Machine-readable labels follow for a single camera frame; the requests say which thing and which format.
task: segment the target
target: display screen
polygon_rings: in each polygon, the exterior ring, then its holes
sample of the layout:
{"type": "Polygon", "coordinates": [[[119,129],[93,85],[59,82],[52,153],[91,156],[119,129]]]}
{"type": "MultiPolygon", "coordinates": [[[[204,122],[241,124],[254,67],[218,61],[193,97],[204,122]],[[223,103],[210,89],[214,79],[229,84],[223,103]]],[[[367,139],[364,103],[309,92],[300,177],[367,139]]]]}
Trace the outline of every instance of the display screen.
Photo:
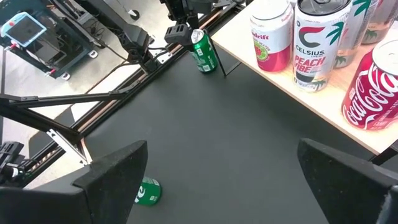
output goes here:
{"type": "Polygon", "coordinates": [[[16,39],[18,42],[24,44],[28,42],[31,38],[36,36],[43,28],[36,24],[29,17],[25,16],[17,24],[15,24],[11,29],[7,31],[7,34],[12,38],[16,39]]]}

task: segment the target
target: black mat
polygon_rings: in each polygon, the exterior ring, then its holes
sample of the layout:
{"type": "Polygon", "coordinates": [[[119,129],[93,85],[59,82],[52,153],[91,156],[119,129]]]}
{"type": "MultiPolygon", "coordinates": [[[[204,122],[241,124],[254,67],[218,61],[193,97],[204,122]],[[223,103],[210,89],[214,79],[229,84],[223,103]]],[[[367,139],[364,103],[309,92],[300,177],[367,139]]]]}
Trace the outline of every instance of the black mat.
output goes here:
{"type": "Polygon", "coordinates": [[[86,145],[96,159],[148,141],[146,175],[163,196],[128,223],[327,223],[297,160],[303,137],[372,156],[244,65],[227,79],[202,75],[185,54],[86,145]]]}
{"type": "MultiPolygon", "coordinates": [[[[55,119],[65,126],[71,126],[75,120],[73,118],[72,110],[67,108],[64,112],[58,115],[55,119]]],[[[48,145],[52,139],[46,133],[39,131],[37,134],[33,135],[29,139],[29,157],[36,155],[40,152],[46,145],[48,145]]]]}

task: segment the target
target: green soda can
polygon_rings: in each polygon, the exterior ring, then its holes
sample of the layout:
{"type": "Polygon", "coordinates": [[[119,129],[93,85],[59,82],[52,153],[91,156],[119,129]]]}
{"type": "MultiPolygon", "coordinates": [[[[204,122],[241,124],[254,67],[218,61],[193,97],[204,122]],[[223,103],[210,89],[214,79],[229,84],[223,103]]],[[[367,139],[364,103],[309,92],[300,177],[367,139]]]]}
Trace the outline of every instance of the green soda can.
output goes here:
{"type": "Polygon", "coordinates": [[[135,203],[146,206],[154,205],[159,201],[161,194],[162,188],[158,181],[149,177],[144,177],[139,187],[135,203]]]}
{"type": "Polygon", "coordinates": [[[199,71],[210,73],[217,67],[217,59],[214,49],[210,44],[210,37],[201,29],[194,29],[191,35],[193,52],[199,71]]]}

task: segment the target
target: light wooden tabletop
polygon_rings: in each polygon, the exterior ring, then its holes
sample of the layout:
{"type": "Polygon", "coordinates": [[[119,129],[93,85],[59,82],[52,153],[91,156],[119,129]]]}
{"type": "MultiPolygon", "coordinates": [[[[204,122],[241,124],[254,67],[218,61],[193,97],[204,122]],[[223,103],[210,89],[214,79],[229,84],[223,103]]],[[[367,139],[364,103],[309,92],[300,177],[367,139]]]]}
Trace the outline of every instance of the light wooden tabletop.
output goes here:
{"type": "MultiPolygon", "coordinates": [[[[358,64],[363,55],[368,53],[374,45],[360,46],[360,50],[350,66],[332,71],[331,79],[325,89],[318,93],[307,93],[300,90],[293,82],[292,63],[279,73],[264,72],[257,66],[249,22],[254,6],[254,4],[250,4],[214,34],[212,36],[214,43],[372,153],[380,154],[397,140],[398,123],[381,131],[364,131],[347,123],[341,113],[341,103],[358,64]]],[[[391,29],[389,35],[397,37],[398,30],[391,29]]]]}

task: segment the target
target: red coca-cola can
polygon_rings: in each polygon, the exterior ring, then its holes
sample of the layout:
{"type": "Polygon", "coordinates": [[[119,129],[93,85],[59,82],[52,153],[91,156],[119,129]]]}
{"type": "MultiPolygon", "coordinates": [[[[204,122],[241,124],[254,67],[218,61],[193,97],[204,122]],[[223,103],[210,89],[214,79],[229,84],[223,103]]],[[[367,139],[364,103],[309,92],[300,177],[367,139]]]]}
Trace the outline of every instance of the red coca-cola can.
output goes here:
{"type": "Polygon", "coordinates": [[[350,124],[366,130],[398,118],[398,39],[383,40],[363,57],[341,109],[350,124]]]}

